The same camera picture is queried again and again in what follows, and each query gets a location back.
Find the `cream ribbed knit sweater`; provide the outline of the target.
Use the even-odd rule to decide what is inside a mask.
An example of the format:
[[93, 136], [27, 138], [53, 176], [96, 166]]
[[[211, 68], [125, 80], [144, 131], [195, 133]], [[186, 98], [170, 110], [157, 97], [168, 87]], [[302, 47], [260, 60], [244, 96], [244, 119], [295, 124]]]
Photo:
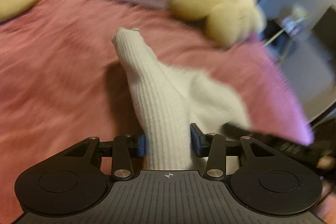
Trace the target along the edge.
[[227, 122], [252, 126], [243, 99], [228, 84], [201, 69], [161, 63], [138, 30], [119, 28], [112, 42], [146, 136], [146, 169], [202, 170], [205, 160], [191, 148], [192, 123], [204, 133], [219, 133]]

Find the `pink ribbed bedspread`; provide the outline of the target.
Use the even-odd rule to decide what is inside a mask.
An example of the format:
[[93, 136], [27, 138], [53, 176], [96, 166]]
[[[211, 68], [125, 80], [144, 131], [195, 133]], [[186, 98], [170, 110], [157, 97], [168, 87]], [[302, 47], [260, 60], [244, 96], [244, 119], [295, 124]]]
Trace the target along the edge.
[[169, 65], [200, 68], [243, 98], [259, 132], [310, 144], [298, 99], [259, 39], [218, 50], [197, 28], [112, 0], [40, 0], [1, 25], [1, 223], [22, 213], [14, 193], [27, 168], [89, 137], [141, 131], [112, 38], [137, 28]]

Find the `small side table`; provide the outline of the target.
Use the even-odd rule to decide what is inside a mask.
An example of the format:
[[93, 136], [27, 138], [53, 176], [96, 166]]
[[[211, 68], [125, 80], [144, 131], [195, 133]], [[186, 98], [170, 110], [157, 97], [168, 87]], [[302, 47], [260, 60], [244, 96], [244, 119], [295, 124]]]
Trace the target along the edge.
[[284, 19], [267, 20], [262, 33], [264, 47], [277, 64], [282, 64], [294, 44], [294, 37], [303, 29], [303, 23], [309, 18], [295, 18], [293, 15]]

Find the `yellow flower plush pillow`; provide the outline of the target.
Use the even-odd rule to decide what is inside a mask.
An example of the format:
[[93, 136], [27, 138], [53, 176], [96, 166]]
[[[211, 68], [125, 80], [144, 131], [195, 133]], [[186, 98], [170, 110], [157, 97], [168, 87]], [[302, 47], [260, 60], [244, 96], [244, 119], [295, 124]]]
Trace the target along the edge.
[[266, 28], [258, 0], [169, 0], [169, 9], [181, 20], [203, 22], [205, 35], [224, 49]]

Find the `wrapped flower bouquet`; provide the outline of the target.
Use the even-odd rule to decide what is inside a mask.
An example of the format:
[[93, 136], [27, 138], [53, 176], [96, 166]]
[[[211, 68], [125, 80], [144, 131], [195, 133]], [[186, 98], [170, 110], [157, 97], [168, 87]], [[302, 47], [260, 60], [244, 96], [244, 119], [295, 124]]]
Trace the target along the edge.
[[294, 36], [300, 32], [301, 24], [309, 17], [309, 13], [303, 6], [293, 5], [290, 13], [281, 20], [281, 27], [289, 36]]

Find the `black wall television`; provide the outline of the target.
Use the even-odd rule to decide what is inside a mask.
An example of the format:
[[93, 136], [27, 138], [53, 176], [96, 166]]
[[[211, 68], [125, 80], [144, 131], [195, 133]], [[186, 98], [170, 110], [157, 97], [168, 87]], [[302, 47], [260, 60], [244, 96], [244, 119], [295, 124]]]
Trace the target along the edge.
[[335, 6], [330, 6], [312, 29], [313, 36], [319, 46], [327, 54], [329, 60], [335, 60], [335, 32], [336, 32]]

